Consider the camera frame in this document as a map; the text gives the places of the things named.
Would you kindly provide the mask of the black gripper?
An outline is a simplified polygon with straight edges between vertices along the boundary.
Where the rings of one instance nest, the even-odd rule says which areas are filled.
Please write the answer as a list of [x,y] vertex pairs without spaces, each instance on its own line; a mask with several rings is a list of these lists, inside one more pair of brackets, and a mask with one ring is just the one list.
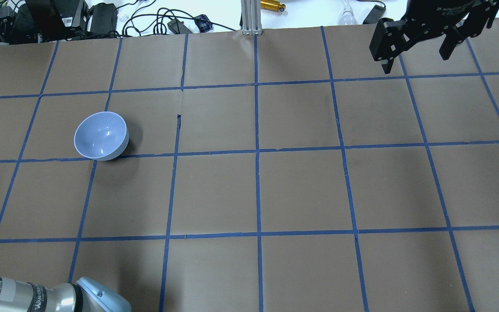
[[[498,11],[499,0],[409,0],[402,19],[378,20],[369,50],[388,75],[402,52],[441,29],[446,30],[446,37],[439,53],[445,61],[457,45],[477,37],[485,28],[490,29]],[[455,26],[463,19],[463,25]]]

